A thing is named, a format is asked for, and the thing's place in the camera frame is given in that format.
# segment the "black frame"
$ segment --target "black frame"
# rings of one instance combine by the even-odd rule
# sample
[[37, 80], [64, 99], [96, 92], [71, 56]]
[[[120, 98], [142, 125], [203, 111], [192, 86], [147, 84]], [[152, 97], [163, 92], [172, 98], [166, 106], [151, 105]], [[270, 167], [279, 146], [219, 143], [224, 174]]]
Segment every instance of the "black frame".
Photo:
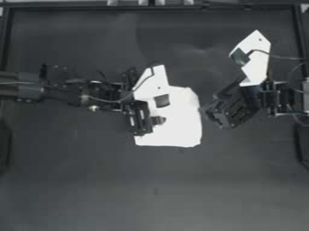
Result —
[[[290, 10], [291, 20], [294, 25], [294, 32], [297, 38], [299, 56], [306, 60], [309, 58], [307, 40], [302, 25], [302, 9], [299, 4], [246, 4], [246, 5], [227, 5], [210, 4], [203, 0], [195, 0], [194, 5], [184, 5], [182, 0], [167, 0], [166, 5], [155, 5], [155, 0], [148, 0], [147, 5], [139, 5], [138, 1], [116, 0], [116, 6], [108, 6], [107, 1], [103, 2], [49, 2], [49, 3], [1, 3], [2, 17], [1, 17], [1, 32], [0, 32], [0, 70], [6, 68], [6, 55], [9, 47], [9, 34], [12, 17], [16, 10], [40, 11], [40, 10], [93, 10], [93, 11], [146, 11], [146, 10], [174, 10], [174, 11], [230, 11], [230, 10]], [[309, 64], [302, 65], [302, 75], [309, 76]]]

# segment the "cable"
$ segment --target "cable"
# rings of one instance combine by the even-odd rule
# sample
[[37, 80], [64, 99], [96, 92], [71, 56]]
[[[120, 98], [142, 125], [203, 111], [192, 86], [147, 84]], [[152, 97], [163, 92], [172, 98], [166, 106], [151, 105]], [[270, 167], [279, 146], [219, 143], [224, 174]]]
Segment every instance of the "cable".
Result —
[[299, 93], [299, 94], [309, 94], [309, 92], [303, 91], [303, 90], [299, 90], [299, 89], [295, 89], [291, 85], [290, 85], [290, 80], [291, 80], [291, 77], [293, 77], [293, 73], [295, 72], [295, 70], [298, 70], [298, 68], [305, 65], [305, 61], [298, 63], [295, 65], [295, 67], [290, 70], [289, 74], [287, 74], [287, 86], [290, 87], [290, 89], [295, 92], [295, 93]]
[[33, 82], [21, 82], [21, 81], [13, 81], [13, 82], [0, 82], [0, 85], [13, 85], [13, 84], [36, 84]]
[[295, 123], [297, 123], [298, 125], [301, 125], [301, 126], [309, 126], [309, 123], [306, 124], [306, 123], [305, 123], [303, 121], [301, 121], [301, 119], [298, 118], [298, 116], [297, 116], [298, 113], [294, 112], [293, 107], [291, 107], [289, 104], [286, 105], [286, 107], [287, 107], [287, 109], [291, 111], [291, 116], [293, 116], [293, 119], [294, 119]]
[[99, 102], [104, 102], [104, 103], [120, 103], [121, 101], [124, 101], [127, 98], [131, 97], [131, 95], [135, 93], [135, 91], [140, 88], [142, 84], [155, 75], [155, 72], [154, 72], [154, 68], [151, 68], [151, 75], [142, 81], [142, 83], [139, 84], [139, 86], [128, 93], [127, 96], [124, 96], [121, 99], [119, 100], [107, 100], [107, 99], [101, 99], [99, 97], [92, 97], [92, 96], [88, 96], [88, 95], [83, 95], [83, 97], [88, 97], [91, 98], [92, 100], [96, 100]]
[[108, 85], [108, 88], [109, 90], [112, 89], [112, 86], [111, 86], [111, 82], [108, 81], [107, 77], [105, 77], [105, 74], [100, 71], [100, 70], [96, 70], [96, 72], [99, 73], [99, 75], [101, 76], [101, 78], [104, 79], [104, 82], [105, 84]]
[[289, 57], [289, 56], [281, 56], [281, 55], [277, 55], [277, 54], [270, 54], [269, 52], [266, 52], [266, 51], [263, 51], [263, 50], [259, 50], [259, 49], [253, 49], [253, 50], [250, 50], [249, 55], [250, 55], [254, 51], [258, 51], [258, 52], [261, 52], [261, 53], [269, 55], [270, 58], [279, 59], [279, 60], [305, 60], [305, 58], [301, 58], [301, 57]]

